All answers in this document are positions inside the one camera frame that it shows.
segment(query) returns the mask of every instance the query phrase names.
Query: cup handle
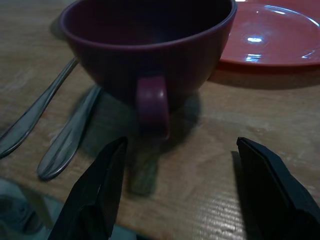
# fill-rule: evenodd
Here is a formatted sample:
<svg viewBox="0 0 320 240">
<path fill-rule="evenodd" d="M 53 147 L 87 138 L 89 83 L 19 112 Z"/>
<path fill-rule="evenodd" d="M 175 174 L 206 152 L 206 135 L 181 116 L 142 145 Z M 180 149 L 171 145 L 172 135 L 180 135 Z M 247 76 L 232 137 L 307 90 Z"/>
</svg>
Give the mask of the cup handle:
<svg viewBox="0 0 320 240">
<path fill-rule="evenodd" d="M 166 80 L 162 75 L 137 81 L 136 109 L 143 137 L 165 140 L 170 134 Z"/>
</svg>

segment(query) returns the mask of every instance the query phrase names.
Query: floor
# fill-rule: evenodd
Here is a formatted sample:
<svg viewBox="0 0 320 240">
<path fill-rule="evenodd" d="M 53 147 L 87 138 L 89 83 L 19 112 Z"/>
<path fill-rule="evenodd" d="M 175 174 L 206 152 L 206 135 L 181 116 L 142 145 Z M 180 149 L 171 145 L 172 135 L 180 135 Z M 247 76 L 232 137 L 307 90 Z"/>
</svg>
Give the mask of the floor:
<svg viewBox="0 0 320 240">
<path fill-rule="evenodd" d="M 19 199 L 25 199 L 17 185 L 0 178 L 0 195 L 7 195 Z M 63 207 L 62 203 L 48 197 L 44 197 L 53 221 L 56 221 Z M 0 219 L 0 240 L 46 240 L 50 230 L 43 227 L 33 235 L 24 235 L 11 230 Z M 120 226 L 114 226 L 111 240 L 136 240 L 136 234 Z"/>
</svg>

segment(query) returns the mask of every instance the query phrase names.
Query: wood grain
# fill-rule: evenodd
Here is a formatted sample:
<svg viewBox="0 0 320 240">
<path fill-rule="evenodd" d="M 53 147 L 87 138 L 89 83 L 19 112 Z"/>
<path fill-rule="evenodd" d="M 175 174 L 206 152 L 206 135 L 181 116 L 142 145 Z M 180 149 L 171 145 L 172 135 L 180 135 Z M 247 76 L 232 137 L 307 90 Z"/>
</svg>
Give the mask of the wood grain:
<svg viewBox="0 0 320 240">
<path fill-rule="evenodd" d="M 30 106 L 72 58 L 50 29 L 62 0 L 0 2 L 0 130 Z M 279 154 L 320 204 L 320 69 L 224 64 L 171 115 L 171 138 L 139 141 L 133 109 L 104 94 L 81 148 L 56 179 L 37 166 L 93 85 L 77 66 L 25 142 L 0 160 L 0 177 L 65 201 L 107 142 L 128 136 L 128 167 L 117 223 L 159 240 L 244 240 L 255 235 L 238 195 L 232 151 L 243 136 Z"/>
</svg>

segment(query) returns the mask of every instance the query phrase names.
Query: black object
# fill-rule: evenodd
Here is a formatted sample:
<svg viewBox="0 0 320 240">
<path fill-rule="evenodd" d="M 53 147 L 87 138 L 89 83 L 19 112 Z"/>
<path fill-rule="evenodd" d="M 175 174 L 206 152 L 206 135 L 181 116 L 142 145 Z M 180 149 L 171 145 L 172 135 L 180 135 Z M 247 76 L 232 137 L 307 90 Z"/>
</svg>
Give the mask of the black object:
<svg viewBox="0 0 320 240">
<path fill-rule="evenodd" d="M 244 137 L 237 140 L 250 207 L 265 240 L 320 240 L 320 209 L 281 158 Z"/>
<path fill-rule="evenodd" d="M 107 240 L 121 197 L 127 139 L 106 145 L 74 184 L 48 240 Z"/>
</svg>

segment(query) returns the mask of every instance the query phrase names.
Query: metal spoon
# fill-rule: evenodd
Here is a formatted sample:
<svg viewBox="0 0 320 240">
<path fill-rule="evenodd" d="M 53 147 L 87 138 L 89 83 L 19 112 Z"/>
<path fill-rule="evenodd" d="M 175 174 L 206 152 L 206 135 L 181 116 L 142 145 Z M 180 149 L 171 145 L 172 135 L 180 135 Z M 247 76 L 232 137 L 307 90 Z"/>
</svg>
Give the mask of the metal spoon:
<svg viewBox="0 0 320 240">
<path fill-rule="evenodd" d="M 37 168 L 37 174 L 43 181 L 58 176 L 70 163 L 82 139 L 86 123 L 101 88 L 94 86 L 80 107 L 65 124 L 54 140 Z"/>
<path fill-rule="evenodd" d="M 0 136 L 0 159 L 12 153 L 27 138 L 58 88 L 77 63 L 78 61 L 74 57 L 44 93 Z"/>
</svg>

